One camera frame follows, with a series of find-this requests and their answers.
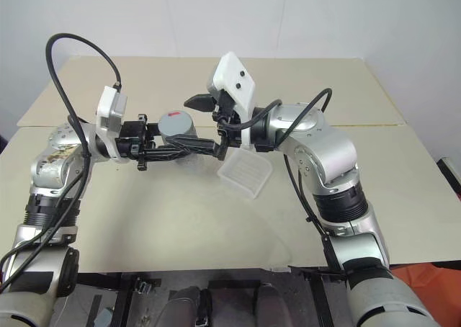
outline white backdrop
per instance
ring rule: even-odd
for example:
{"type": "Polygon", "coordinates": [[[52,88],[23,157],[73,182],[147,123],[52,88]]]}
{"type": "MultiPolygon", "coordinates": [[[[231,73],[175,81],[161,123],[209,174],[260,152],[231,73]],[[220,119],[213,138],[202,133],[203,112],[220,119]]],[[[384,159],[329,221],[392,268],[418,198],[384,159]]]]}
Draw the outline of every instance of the white backdrop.
{"type": "Polygon", "coordinates": [[[47,38],[73,32],[110,55],[363,58],[431,155],[461,163],[460,14],[461,0],[0,0],[0,134],[49,80],[47,38]]]}

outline table surface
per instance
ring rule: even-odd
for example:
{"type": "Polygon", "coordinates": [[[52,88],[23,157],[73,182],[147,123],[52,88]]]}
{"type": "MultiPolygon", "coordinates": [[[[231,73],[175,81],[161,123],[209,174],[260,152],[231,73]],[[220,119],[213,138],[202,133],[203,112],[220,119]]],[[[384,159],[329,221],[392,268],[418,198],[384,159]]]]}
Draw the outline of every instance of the table surface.
{"type": "MultiPolygon", "coordinates": [[[[392,263],[459,259],[461,204],[407,125],[341,127],[359,154],[392,263]]],[[[23,127],[0,155],[0,253],[10,249],[29,196],[30,163],[51,127],[23,127]]],[[[210,127],[202,137],[215,137],[210,127]]],[[[321,240],[290,185],[281,153],[261,194],[249,200],[202,157],[195,171],[174,162],[95,165],[81,203],[81,272],[323,266],[321,240]]]]}
{"type": "MultiPolygon", "coordinates": [[[[122,91],[128,96],[126,120],[139,113],[157,122],[161,115],[184,109],[184,101],[206,93],[207,81],[219,58],[116,57],[122,91]]],[[[309,102],[326,87],[333,89],[328,106],[331,125],[404,124],[400,113],[360,59],[242,59],[256,82],[256,103],[274,99],[285,104],[309,102]]],[[[104,85],[115,82],[99,57],[70,59],[59,76],[78,115],[94,122],[104,85]]],[[[209,113],[187,109],[196,126],[214,126],[209,113]]],[[[56,126],[67,115],[55,87],[49,84],[18,126],[56,126]]]]}

